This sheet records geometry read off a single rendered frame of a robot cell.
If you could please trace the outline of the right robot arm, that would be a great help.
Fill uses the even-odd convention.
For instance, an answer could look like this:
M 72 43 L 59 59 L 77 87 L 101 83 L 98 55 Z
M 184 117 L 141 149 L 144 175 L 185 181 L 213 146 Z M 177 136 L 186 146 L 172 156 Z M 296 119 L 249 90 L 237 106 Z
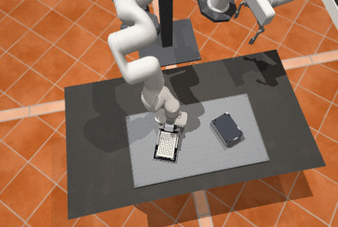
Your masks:
M 128 28 L 108 36 L 108 45 L 117 62 L 119 70 L 129 85 L 144 82 L 142 102 L 150 112 L 157 112 L 163 105 L 166 115 L 164 131 L 177 129 L 175 119 L 182 114 L 179 101 L 164 86 L 160 63 L 156 57 L 146 56 L 127 62 L 125 55 L 152 45 L 157 32 L 148 14 L 142 9 L 153 0 L 112 0 L 118 18 Z M 137 3 L 138 2 L 138 3 Z

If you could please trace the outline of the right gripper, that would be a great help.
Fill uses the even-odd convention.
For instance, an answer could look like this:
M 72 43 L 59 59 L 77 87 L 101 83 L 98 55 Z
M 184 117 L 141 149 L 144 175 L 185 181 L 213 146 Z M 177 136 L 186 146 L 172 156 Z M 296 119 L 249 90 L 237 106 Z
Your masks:
M 175 119 L 175 125 L 180 126 L 180 127 L 185 127 L 186 126 L 186 121 L 187 121 L 187 113 L 186 112 L 182 112 L 181 115 L 179 115 L 176 119 Z M 157 123 L 163 124 L 163 126 L 159 125 L 159 132 L 158 132 L 158 137 L 157 137 L 157 141 L 156 141 L 156 145 L 159 145 L 159 140 L 160 140 L 160 132 L 161 129 L 163 129 L 163 127 L 166 124 L 166 115 L 165 115 L 165 110 L 164 108 L 160 108 L 157 112 L 156 112 L 156 116 L 155 116 L 155 120 Z M 175 141 L 175 148 L 177 148 L 177 144 L 178 144 L 178 139 L 179 139 L 179 131 L 180 129 L 175 129 L 175 131 L 177 131 L 177 139 Z

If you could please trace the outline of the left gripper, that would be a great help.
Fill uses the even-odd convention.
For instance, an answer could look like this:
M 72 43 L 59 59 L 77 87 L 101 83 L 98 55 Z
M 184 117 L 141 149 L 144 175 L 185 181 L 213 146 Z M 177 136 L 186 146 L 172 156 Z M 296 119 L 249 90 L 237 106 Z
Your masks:
M 249 41 L 249 44 L 252 45 L 254 44 L 254 41 L 257 39 L 258 35 L 265 31 L 263 26 L 271 23 L 275 16 L 275 11 L 271 7 L 272 0 L 244 0 L 240 2 L 239 7 L 235 12 L 234 19 L 236 19 L 240 14 L 242 5 L 244 5 L 244 7 L 247 6 L 250 8 L 259 25 L 259 31 L 257 31 L 256 35 Z

